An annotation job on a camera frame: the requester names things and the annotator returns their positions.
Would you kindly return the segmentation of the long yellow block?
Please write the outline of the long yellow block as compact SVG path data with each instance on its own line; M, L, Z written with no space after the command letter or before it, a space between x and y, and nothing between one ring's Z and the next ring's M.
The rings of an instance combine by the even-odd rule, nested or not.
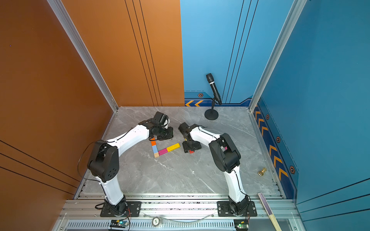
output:
M180 147L181 147L180 144L179 143L176 143L174 145L171 145L171 146L167 147L167 152L172 152L172 151L174 151L176 149L179 149Z

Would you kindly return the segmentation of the magenta block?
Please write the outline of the magenta block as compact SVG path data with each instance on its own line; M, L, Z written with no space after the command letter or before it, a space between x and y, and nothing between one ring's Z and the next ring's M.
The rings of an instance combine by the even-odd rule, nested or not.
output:
M167 149L162 149L162 150L159 150L158 154L159 156L165 154L165 153L168 153L168 150Z

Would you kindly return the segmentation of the light blue block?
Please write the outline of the light blue block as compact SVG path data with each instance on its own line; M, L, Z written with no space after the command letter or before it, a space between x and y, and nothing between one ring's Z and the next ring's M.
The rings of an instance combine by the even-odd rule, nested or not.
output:
M158 153L158 148L156 145L152 145L152 150L153 150L153 153L154 154L157 154Z

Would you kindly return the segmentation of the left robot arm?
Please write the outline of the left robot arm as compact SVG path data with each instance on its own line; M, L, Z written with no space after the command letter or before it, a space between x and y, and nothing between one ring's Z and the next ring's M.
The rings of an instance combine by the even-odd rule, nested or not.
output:
M149 119L142 121L128 132L107 141L94 143L87 168L99 182L104 195L103 203L116 217L127 215L128 205L122 192L117 174L119 157L143 140L158 138L160 141L173 138L173 128L168 126L168 118L163 121Z

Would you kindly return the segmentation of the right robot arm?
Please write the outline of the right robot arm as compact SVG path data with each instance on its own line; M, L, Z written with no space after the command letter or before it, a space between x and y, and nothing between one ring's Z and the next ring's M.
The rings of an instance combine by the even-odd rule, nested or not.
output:
M185 139L183 142L185 153L199 150L202 145L209 147L215 165L225 176L231 212L236 216L246 215L251 208L251 199L241 181L241 154L231 137L227 133L209 132L197 124L190 126L182 123L178 129Z

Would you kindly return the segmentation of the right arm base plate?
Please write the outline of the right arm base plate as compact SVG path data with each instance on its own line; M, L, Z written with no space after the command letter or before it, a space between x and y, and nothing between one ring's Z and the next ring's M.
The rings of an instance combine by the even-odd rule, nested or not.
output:
M257 209L255 207L255 203L253 201L246 207L246 209L242 210L240 215L235 215L230 207L230 203L228 201L218 201L217 202L217 212L219 217L257 217Z

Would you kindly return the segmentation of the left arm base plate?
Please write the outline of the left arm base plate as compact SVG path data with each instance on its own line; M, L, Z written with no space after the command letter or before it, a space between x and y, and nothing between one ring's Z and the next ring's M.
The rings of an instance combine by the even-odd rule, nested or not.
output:
M101 207L100 217L129 217L137 218L141 212L142 203L139 201L129 201L121 204L121 208L111 206L108 202L104 202Z

